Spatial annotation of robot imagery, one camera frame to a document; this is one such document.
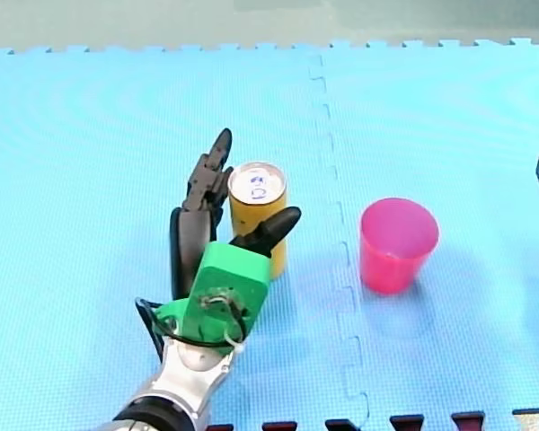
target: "yellow can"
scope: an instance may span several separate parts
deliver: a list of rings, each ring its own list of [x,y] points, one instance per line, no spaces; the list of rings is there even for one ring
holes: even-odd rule
[[[234,235],[246,235],[260,222],[281,211],[287,204],[284,173],[276,166],[253,162],[234,169],[228,180]],[[286,269],[286,239],[271,251],[271,277]]]

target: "puzzle edge of mat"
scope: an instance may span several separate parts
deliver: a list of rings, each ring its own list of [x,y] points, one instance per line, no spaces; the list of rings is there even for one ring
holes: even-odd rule
[[[253,46],[238,43],[222,43],[214,47],[203,47],[199,44],[181,44],[176,48],[167,48],[161,45],[145,46],[143,48],[123,48],[118,45],[109,45],[105,48],[91,48],[87,45],[68,45],[66,48],[57,50],[50,46],[36,46],[18,50],[15,48],[0,48],[1,56],[20,56],[37,54],[88,54],[88,53],[173,53],[173,52],[220,52],[220,51],[255,51],[255,50],[303,50],[303,49],[343,49],[343,48],[467,48],[467,47],[510,47],[510,46],[539,46],[539,40],[531,38],[509,38],[508,40],[475,39],[464,43],[458,39],[441,39],[435,43],[424,40],[404,40],[400,43],[390,44],[384,40],[370,40],[365,44],[353,44],[348,40],[332,40],[329,44],[294,43],[288,46],[280,46],[277,43],[256,43]]]

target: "silver metal arm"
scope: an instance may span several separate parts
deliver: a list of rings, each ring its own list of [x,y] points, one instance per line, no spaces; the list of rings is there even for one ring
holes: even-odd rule
[[[213,348],[166,339],[161,369],[96,431],[205,431],[211,396],[233,361],[234,352],[220,356]]]

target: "can lid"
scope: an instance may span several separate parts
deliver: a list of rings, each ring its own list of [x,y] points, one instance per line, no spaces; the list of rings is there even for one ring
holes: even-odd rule
[[[269,163],[246,163],[234,169],[228,180],[234,198],[244,204],[265,205],[274,202],[286,189],[282,171]]]

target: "floor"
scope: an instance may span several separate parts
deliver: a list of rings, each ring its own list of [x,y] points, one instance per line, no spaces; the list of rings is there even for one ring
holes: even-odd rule
[[[539,0],[0,0],[0,48],[539,40]]]

